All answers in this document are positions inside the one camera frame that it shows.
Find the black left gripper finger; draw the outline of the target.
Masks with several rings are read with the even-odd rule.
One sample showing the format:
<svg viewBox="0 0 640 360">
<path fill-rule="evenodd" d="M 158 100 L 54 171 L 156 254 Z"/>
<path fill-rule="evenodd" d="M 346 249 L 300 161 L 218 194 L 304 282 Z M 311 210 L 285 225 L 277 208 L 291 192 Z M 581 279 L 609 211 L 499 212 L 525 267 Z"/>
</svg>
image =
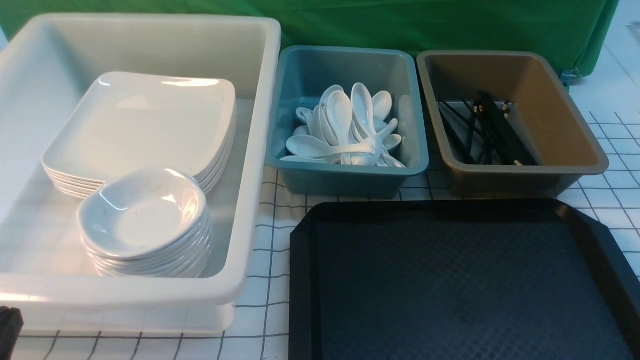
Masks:
<svg viewBox="0 0 640 360">
<path fill-rule="evenodd" d="M 11 360 L 25 322 L 18 308 L 0 307 L 0 359 Z"/>
</svg>

